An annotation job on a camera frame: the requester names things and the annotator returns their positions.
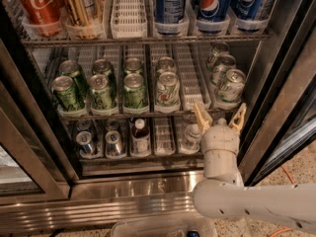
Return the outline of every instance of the red soda can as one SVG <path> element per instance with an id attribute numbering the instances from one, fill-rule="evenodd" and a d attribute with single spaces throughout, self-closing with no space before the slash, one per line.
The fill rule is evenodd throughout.
<path id="1" fill-rule="evenodd" d="M 47 25 L 59 21 L 60 10 L 57 0 L 19 0 L 19 2 L 25 16 L 32 25 Z M 60 31 L 58 24 L 55 28 L 49 27 L 49 31 L 45 28 L 40 29 L 42 37 L 52 37 Z"/>

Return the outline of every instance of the refrigerator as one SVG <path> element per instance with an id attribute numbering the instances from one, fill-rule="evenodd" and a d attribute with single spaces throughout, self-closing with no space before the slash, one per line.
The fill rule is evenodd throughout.
<path id="1" fill-rule="evenodd" d="M 203 180 L 203 154 L 181 152 L 183 116 L 202 102 L 214 120 L 230 120 L 238 106 L 213 106 L 205 60 L 212 43 L 225 41 L 246 74 L 242 102 L 247 105 L 237 164 L 245 186 L 255 186 L 286 159 L 315 139 L 315 0 L 276 0 L 261 34 L 157 37 L 151 0 L 143 0 L 146 35 L 115 36 L 115 0 L 104 12 L 100 39 L 33 39 L 26 32 L 17 0 L 0 3 L 0 233 L 89 225 L 195 212 L 192 191 Z M 157 112 L 153 69 L 160 56 L 172 56 L 179 68 L 181 106 Z M 90 111 L 70 117 L 60 111 L 51 82 L 61 62 L 71 59 L 92 76 L 97 59 L 109 60 L 118 81 L 118 110 L 111 116 Z M 124 62 L 143 62 L 148 110 L 123 108 Z M 130 119 L 150 127 L 150 154 L 131 157 Z M 108 119 L 120 124 L 122 159 L 104 156 Z M 97 128 L 96 157 L 85 157 L 75 141 L 76 124 Z"/>

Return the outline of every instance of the bottle cap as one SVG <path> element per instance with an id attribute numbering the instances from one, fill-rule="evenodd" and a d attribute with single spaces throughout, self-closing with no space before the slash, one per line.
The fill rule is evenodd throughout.
<path id="1" fill-rule="evenodd" d="M 145 120 L 142 119 L 142 118 L 138 118 L 136 121 L 135 121 L 135 127 L 137 129 L 143 129 L 145 127 Z"/>

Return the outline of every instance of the granite floor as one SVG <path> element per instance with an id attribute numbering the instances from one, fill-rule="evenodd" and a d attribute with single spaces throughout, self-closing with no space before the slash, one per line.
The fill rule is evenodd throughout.
<path id="1" fill-rule="evenodd" d="M 296 184 L 316 183 L 316 141 L 291 160 L 283 164 L 290 178 Z M 276 169 L 269 176 L 259 183 L 259 186 L 266 185 L 284 185 L 291 184 L 289 176 L 282 167 Z M 217 236 L 224 237 L 265 237 L 265 236 L 282 236 L 282 237 L 312 237 L 314 234 L 297 230 L 288 230 L 286 232 L 274 235 L 274 233 L 284 228 L 283 226 L 255 220 L 252 218 L 242 218 L 235 221 L 226 221 L 213 219 L 213 225 L 217 232 Z M 89 227 L 84 229 L 59 229 L 54 231 L 41 231 L 28 235 L 8 235 L 11 237 L 110 237 L 111 229 L 109 227 Z"/>

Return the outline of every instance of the white robotic arm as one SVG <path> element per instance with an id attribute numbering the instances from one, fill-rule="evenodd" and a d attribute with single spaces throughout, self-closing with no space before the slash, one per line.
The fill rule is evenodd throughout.
<path id="1" fill-rule="evenodd" d="M 204 132 L 205 180 L 194 189 L 194 205 L 201 215 L 210 218 L 253 218 L 293 229 L 316 233 L 316 186 L 243 186 L 237 168 L 239 134 L 246 106 L 243 104 L 227 125 L 221 118 L 216 125 L 201 106 L 196 105 L 197 123 Z"/>

